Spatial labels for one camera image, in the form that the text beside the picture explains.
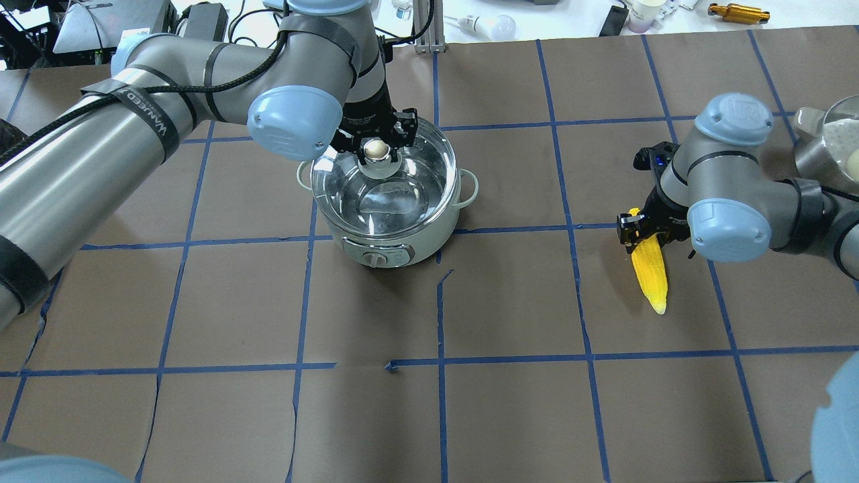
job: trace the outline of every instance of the gray robot arm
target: gray robot arm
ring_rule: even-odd
[[[758,150],[772,122],[757,99],[720,95],[680,146],[643,150],[637,166],[655,171],[656,187],[639,215],[618,217],[620,241],[631,251],[653,234],[662,244],[691,238],[698,253],[725,262],[767,249],[814,254],[859,278],[856,197],[816,180],[766,180]]]
[[[126,39],[113,79],[85,89],[70,112],[100,107],[7,153],[0,329],[38,302],[48,280],[202,120],[247,123],[254,140],[296,161],[329,144],[353,149],[370,134],[394,148],[413,141],[417,113],[391,106],[367,0],[321,4],[289,1],[294,13],[275,51],[171,35]],[[266,62],[230,89],[175,88],[223,86]]]

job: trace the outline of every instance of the cup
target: cup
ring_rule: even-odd
[[[626,27],[636,34],[647,32],[666,1],[634,0],[630,8],[630,21],[626,24]]]

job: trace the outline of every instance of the black cable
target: black cable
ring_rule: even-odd
[[[820,189],[823,191],[823,193],[834,194],[835,196],[839,196],[841,198],[849,199],[850,201],[855,201],[856,203],[859,203],[859,196],[856,196],[855,194],[843,192],[835,188],[830,188],[828,186],[821,186]]]
[[[239,17],[241,17],[241,14],[244,13],[244,11],[245,11],[245,2],[246,1],[247,0],[241,0],[241,7],[239,7],[239,13],[235,14],[235,18],[227,26],[227,32],[232,32],[233,28],[235,28],[235,27],[233,27],[234,24],[239,20]]]
[[[239,45],[239,40],[247,40],[247,41],[251,42],[251,43],[253,44],[253,46],[254,46],[254,47],[259,47],[259,44],[257,44],[257,41],[256,41],[256,40],[254,40],[254,39],[251,39],[250,37],[239,37],[239,38],[238,38],[238,39],[236,39],[236,40],[235,40],[235,42],[233,42],[233,43],[234,43],[234,44],[236,44],[236,45]]]
[[[87,6],[86,6],[86,5],[84,5],[84,4],[81,2],[81,0],[71,0],[71,2],[72,2],[72,3],[77,3],[78,5],[80,5],[80,6],[81,6],[81,8],[83,9],[83,11],[85,11],[85,12],[87,12],[87,13],[89,14],[89,18],[90,18],[90,19],[92,19],[92,21],[93,21],[93,26],[95,27],[95,35],[96,35],[96,36],[98,36],[98,38],[99,38],[99,52],[104,52],[104,50],[105,50],[105,45],[104,45],[104,42],[102,42],[102,41],[101,41],[101,33],[99,32],[99,24],[98,24],[98,22],[97,22],[97,21],[96,21],[96,19],[95,19],[95,15],[93,15],[93,12],[90,12],[90,11],[89,11],[89,9],[87,8]]]
[[[141,89],[143,92],[148,94],[160,94],[160,93],[172,93],[172,94],[181,94],[181,93],[194,93],[194,94],[207,94],[207,93],[217,93],[223,92],[225,90],[230,90],[236,88],[244,83],[248,83],[252,81],[254,78],[269,70],[275,62],[277,62],[277,57],[280,56],[280,53],[283,51],[283,48],[286,46],[286,40],[288,35],[285,32],[281,32],[277,35],[277,45],[275,46],[274,51],[260,64],[256,69],[251,70],[244,76],[238,77],[228,83],[218,84],[216,86],[205,87],[205,86],[153,86]],[[0,166],[4,165],[6,162],[14,158],[15,156],[20,155],[24,150],[36,144],[42,138],[47,136],[48,134],[56,131],[63,125],[70,123],[71,121],[80,118],[84,114],[91,113],[95,109],[100,107],[108,106],[113,104],[114,102],[119,101],[114,96],[106,96],[102,97],[97,101],[90,102],[86,106],[79,107],[70,113],[67,113],[63,116],[60,116],[58,119],[54,120],[51,124],[46,125],[45,127],[39,129],[32,136],[24,139],[20,143],[9,148],[2,156],[0,156]]]
[[[251,10],[242,16],[236,17],[235,23],[231,24],[230,28],[228,29],[228,37],[227,38],[229,39],[229,43],[231,43],[231,44],[234,43],[233,42],[233,34],[235,34],[235,30],[239,27],[239,23],[241,23],[241,21],[245,20],[246,18],[248,18],[251,15],[261,14],[263,12],[274,12],[274,11],[275,10],[272,10],[272,9]]]
[[[399,35],[397,35],[397,34],[391,34],[391,33],[390,33],[390,32],[388,32],[387,30],[385,30],[384,28],[378,28],[378,27],[376,27],[375,29],[376,29],[376,30],[378,30],[379,32],[382,32],[383,34],[385,34],[385,35],[387,35],[387,36],[389,36],[389,37],[393,37],[395,40],[396,40],[396,39],[401,39],[401,37],[400,37]]]
[[[430,30],[430,25],[432,25],[432,21],[433,21],[433,15],[435,15],[435,14],[436,14],[436,0],[429,0],[429,13],[427,14],[427,22],[423,25],[423,28],[421,28],[420,32],[418,32],[414,35],[411,35],[409,37],[404,37],[404,38],[398,37],[395,41],[388,42],[388,44],[390,44],[392,46],[400,46],[403,44],[408,44],[409,42],[412,42],[414,40],[420,39],[421,36],[426,34],[427,30]]]

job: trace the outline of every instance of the pot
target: pot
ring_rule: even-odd
[[[803,178],[859,194],[859,95],[823,112],[803,107],[794,128],[800,136],[796,168]]]
[[[376,152],[378,143],[371,139],[365,146]],[[296,172],[299,184],[314,194],[334,240],[353,260],[373,268],[413,265],[437,252],[453,234],[460,210],[479,191],[477,176],[456,168],[450,142],[424,119],[418,120],[415,143],[393,156],[380,156],[390,164],[373,172],[369,158],[362,165],[356,155],[329,148]],[[302,173],[311,165],[308,186]],[[377,179],[378,172],[385,177]],[[460,201],[463,177],[472,179],[474,192]]]

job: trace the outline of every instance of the corn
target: corn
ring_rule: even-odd
[[[639,211],[638,208],[632,208],[630,214],[635,216]],[[653,310],[664,315],[668,305],[668,277],[662,259],[662,248],[655,235],[641,241],[632,251],[632,267],[635,268],[638,285]]]

